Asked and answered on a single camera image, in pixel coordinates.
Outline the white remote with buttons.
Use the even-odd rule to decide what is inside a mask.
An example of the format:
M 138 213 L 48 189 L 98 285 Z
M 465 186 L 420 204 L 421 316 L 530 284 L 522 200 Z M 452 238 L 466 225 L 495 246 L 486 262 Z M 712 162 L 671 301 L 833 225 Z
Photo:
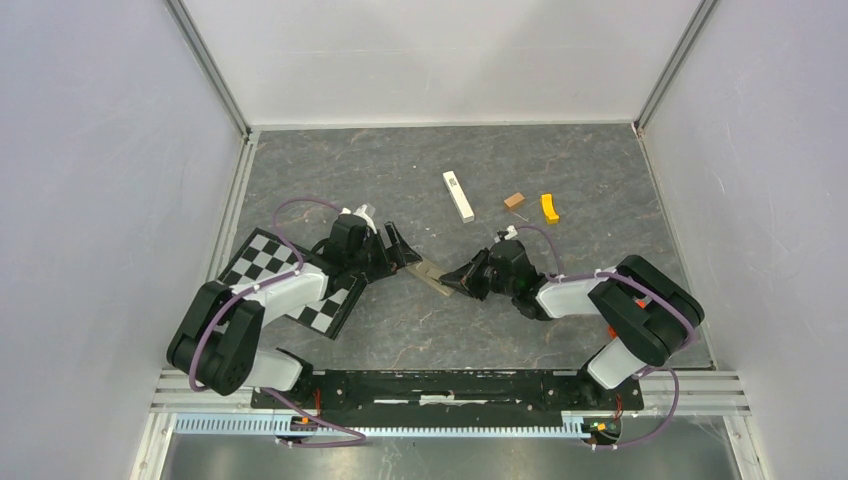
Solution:
M 445 271 L 430 260 L 422 259 L 421 261 L 410 263 L 405 267 L 405 270 L 446 297 L 450 297 L 454 293 L 453 289 L 443 285 L 439 281 L 439 278 L 445 274 Z

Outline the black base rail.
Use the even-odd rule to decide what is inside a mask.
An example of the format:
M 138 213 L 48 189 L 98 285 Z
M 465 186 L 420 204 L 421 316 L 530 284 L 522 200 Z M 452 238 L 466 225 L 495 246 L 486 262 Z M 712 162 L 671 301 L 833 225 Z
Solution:
M 287 398 L 345 427 L 554 427 L 564 412 L 615 414 L 644 407 L 641 387 L 613 390 L 576 371 L 324 370 Z

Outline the yellow curved block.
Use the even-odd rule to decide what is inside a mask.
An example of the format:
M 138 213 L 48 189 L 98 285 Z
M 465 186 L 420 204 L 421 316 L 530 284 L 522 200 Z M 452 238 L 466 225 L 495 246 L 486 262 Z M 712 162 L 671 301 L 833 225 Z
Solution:
M 540 196 L 540 206 L 542 208 L 544 219 L 548 225 L 554 225 L 560 221 L 560 216 L 555 208 L 552 194 L 542 194 Z

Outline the black white checkerboard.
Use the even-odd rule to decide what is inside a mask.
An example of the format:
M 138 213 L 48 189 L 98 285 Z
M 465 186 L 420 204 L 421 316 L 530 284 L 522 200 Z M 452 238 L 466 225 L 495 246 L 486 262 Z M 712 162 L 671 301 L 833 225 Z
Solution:
M 317 255 L 288 247 L 261 228 L 236 250 L 217 280 L 263 303 L 265 325 L 285 317 L 332 340 L 366 286 L 362 276 L 333 274 Z

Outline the brown wooden block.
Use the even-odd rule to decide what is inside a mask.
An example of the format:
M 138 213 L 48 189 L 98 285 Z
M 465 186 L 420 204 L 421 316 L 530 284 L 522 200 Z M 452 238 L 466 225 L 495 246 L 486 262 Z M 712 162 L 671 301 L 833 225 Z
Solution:
M 513 211 L 513 210 L 517 209 L 518 207 L 520 207 L 522 204 L 524 204 L 525 201 L 526 201 L 526 197 L 523 194 L 521 194 L 520 192 L 516 192 L 515 194 L 507 197 L 503 201 L 503 204 L 504 204 L 504 207 L 507 210 Z

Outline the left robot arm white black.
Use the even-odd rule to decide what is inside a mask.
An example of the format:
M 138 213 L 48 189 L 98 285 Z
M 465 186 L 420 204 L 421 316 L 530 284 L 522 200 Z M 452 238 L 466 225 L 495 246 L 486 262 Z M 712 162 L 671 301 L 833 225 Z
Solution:
M 260 350 L 263 328 L 338 292 L 356 300 L 357 287 L 422 260 L 393 223 L 377 228 L 366 213 L 349 210 L 310 251 L 263 231 L 248 245 L 253 259 L 277 260 L 281 272 L 263 277 L 256 270 L 241 284 L 203 284 L 166 350 L 166 360 L 188 374 L 194 391 L 226 396 L 243 386 L 264 387 L 295 408 L 312 399 L 314 381 L 303 373 L 305 361 L 281 350 Z

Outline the white black remote control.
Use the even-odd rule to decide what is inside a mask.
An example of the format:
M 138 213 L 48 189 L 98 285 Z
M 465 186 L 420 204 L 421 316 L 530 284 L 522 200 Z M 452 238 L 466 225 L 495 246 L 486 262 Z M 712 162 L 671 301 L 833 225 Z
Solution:
M 474 211 L 455 172 L 446 171 L 442 178 L 462 222 L 472 222 L 475 219 Z

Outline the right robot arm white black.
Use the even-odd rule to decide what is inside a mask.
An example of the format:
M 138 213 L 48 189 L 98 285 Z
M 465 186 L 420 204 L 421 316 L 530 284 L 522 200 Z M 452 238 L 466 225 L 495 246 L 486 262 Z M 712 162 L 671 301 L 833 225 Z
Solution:
M 504 295 L 534 320 L 601 316 L 615 336 L 587 361 L 577 382 L 580 400 L 591 408 L 606 406 L 634 375 L 663 367 L 694 342 L 705 318 L 685 288 L 639 255 L 588 274 L 553 275 L 535 267 L 520 241 L 502 240 L 438 281 L 477 300 Z

